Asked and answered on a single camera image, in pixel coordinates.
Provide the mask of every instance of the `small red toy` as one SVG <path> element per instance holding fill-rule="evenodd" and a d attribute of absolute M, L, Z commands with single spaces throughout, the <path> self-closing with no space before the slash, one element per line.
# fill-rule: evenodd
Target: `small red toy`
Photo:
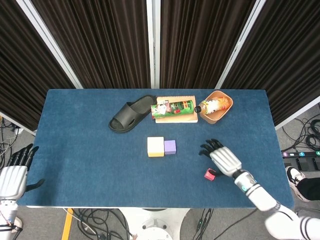
<path fill-rule="evenodd" d="M 208 168 L 204 177 L 210 181 L 213 181 L 215 180 L 215 177 L 216 177 L 216 171 L 212 170 L 211 168 Z"/>

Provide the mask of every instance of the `white robotic hand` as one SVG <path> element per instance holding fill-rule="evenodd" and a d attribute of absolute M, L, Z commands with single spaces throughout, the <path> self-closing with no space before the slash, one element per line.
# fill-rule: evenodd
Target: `white robotic hand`
<path fill-rule="evenodd" d="M 36 184 L 27 186 L 27 173 L 30 169 L 34 154 L 39 147 L 32 144 L 12 154 L 6 167 L 0 173 L 0 239 L 11 237 L 12 230 L 22 231 L 14 225 L 20 199 L 25 192 L 36 189 L 44 183 L 41 179 Z"/>
<path fill-rule="evenodd" d="M 219 170 L 234 179 L 234 183 L 262 212 L 270 213 L 264 224 L 277 239 L 320 240 L 320 219 L 298 217 L 292 210 L 277 202 L 246 170 L 240 160 L 218 140 L 206 140 L 199 155 L 211 158 Z"/>

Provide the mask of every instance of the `dark brown curtain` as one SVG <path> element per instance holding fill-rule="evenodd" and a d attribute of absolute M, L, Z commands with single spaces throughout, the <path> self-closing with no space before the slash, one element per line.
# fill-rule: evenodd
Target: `dark brown curtain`
<path fill-rule="evenodd" d="M 85 88 L 149 88 L 146 0 L 32 0 Z"/>
<path fill-rule="evenodd" d="M 162 0 L 161 88 L 214 88 L 254 0 Z"/>
<path fill-rule="evenodd" d="M 0 4 L 0 111 L 35 130 L 47 91 L 74 86 L 17 2 Z"/>
<path fill-rule="evenodd" d="M 222 88 L 265 89 L 277 125 L 320 95 L 320 1 L 268 0 Z"/>

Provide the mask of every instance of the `table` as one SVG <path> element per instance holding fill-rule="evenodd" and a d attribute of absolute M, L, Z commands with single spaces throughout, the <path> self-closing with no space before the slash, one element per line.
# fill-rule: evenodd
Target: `table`
<path fill-rule="evenodd" d="M 44 178 L 19 205 L 40 207 L 251 208 L 231 178 L 204 178 L 215 165 L 199 156 L 200 145 L 215 138 L 230 148 L 256 180 L 292 208 L 279 143 L 264 90 L 222 90 L 233 99 L 216 124 L 156 124 L 148 115 L 128 133 L 109 121 L 125 102 L 141 96 L 195 95 L 213 89 L 52 89 L 47 93 L 35 138 L 39 146 L 27 183 Z M 177 152 L 148 158 L 147 137 L 175 140 Z"/>

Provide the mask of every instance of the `sneaker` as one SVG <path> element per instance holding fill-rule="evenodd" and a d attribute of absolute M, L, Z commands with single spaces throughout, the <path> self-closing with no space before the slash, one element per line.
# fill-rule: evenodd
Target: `sneaker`
<path fill-rule="evenodd" d="M 304 202 L 310 202 L 310 200 L 306 199 L 298 190 L 297 185 L 298 183 L 302 180 L 305 179 L 306 176 L 298 171 L 296 168 L 294 168 L 293 166 L 287 166 L 285 168 L 286 171 L 286 176 L 288 178 L 288 182 L 290 185 L 290 188 L 292 188 L 292 190 L 294 191 L 295 195 L 302 201 Z"/>

